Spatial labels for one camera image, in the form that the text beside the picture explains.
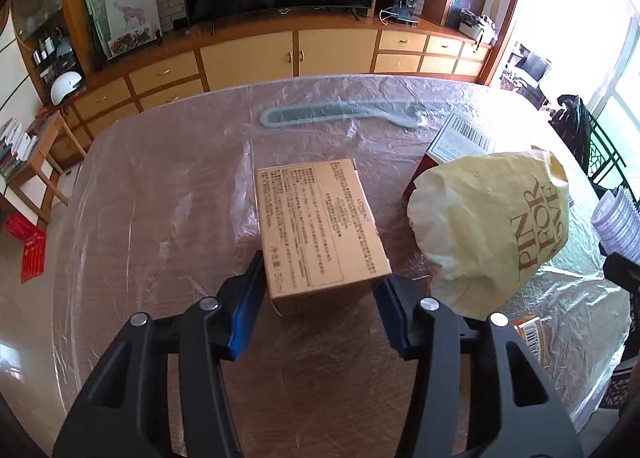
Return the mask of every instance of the tiled floor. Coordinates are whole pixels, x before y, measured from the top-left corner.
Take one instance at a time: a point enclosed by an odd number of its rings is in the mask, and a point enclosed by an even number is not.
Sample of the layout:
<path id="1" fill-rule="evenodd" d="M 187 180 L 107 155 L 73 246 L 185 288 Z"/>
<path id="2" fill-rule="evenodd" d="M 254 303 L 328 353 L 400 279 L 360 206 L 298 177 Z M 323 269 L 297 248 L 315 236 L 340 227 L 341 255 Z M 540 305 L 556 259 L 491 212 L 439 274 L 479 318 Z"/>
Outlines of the tiled floor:
<path id="1" fill-rule="evenodd" d="M 20 284 L 22 242 L 0 231 L 0 391 L 48 455 L 65 418 L 52 339 L 53 284 L 65 215 L 66 207 L 54 205 L 44 274 L 25 284 Z"/>

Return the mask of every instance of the stack of books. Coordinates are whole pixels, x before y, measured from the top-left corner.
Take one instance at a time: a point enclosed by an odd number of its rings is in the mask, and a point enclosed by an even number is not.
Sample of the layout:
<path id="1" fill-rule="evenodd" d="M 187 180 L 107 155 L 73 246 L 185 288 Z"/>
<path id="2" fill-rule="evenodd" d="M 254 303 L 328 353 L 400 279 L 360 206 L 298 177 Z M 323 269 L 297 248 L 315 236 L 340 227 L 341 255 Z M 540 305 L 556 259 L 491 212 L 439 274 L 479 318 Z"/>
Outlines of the stack of books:
<path id="1" fill-rule="evenodd" d="M 38 142 L 37 135 L 30 135 L 16 119 L 9 119 L 0 128 L 0 175 L 5 180 L 13 177 L 29 160 Z"/>

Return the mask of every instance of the cardboard box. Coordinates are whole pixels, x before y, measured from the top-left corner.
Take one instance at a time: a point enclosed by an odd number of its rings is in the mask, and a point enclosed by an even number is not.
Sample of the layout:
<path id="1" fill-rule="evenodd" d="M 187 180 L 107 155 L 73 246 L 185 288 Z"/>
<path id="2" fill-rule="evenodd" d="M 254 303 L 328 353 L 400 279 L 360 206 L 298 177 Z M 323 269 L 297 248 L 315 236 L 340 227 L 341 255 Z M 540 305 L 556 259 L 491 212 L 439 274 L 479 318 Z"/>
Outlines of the cardboard box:
<path id="1" fill-rule="evenodd" d="M 402 193 L 409 196 L 415 190 L 414 180 L 427 169 L 470 155 L 494 153 L 495 141 L 481 128 L 462 115 L 451 112 L 436 138 L 427 148 L 409 185 Z"/>
<path id="2" fill-rule="evenodd" d="M 283 315 L 340 308 L 391 273 L 353 161 L 259 169 L 269 293 Z"/>

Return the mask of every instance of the stack of plastic cups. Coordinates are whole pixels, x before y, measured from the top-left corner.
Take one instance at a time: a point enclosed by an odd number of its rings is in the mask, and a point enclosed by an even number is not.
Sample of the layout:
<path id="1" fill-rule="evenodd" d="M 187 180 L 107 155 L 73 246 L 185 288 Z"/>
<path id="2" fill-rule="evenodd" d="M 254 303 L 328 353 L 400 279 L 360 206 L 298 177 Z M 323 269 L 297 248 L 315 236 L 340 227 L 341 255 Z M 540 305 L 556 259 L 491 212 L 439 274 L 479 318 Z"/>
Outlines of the stack of plastic cups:
<path id="1" fill-rule="evenodd" d="M 604 194 L 591 216 L 591 223 L 607 254 L 618 253 L 640 264 L 640 214 L 626 189 L 616 196 Z"/>

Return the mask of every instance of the plastic table cover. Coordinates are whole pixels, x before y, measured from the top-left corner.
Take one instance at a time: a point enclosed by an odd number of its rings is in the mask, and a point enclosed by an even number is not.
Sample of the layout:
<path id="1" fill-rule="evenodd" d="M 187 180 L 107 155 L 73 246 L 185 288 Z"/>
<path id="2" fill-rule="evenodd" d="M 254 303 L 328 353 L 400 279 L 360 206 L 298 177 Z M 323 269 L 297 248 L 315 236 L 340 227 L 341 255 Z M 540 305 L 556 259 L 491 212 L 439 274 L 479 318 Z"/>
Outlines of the plastic table cover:
<path id="1" fill-rule="evenodd" d="M 421 126 L 401 127 L 385 114 L 280 128 L 260 122 L 274 107 L 360 103 L 410 113 Z M 502 151 L 551 150 L 568 174 L 575 201 L 569 241 L 502 311 L 543 318 L 546 370 L 581 427 L 620 360 L 630 323 L 627 292 L 603 278 L 590 183 L 520 95 L 405 76 L 232 88 L 128 117 L 100 134 L 68 209 L 54 289 L 54 361 L 65 409 L 134 312 L 181 313 L 244 272 L 260 248 L 257 168 L 353 158 L 393 270 L 429 276 L 401 195 L 452 110 L 481 125 Z M 249 458 L 392 456 L 415 373 L 414 362 L 389 348 L 372 295 L 303 323 L 280 318 L 265 300 L 250 348 L 223 368 Z M 175 359 L 168 388 L 174 447 L 184 450 Z"/>

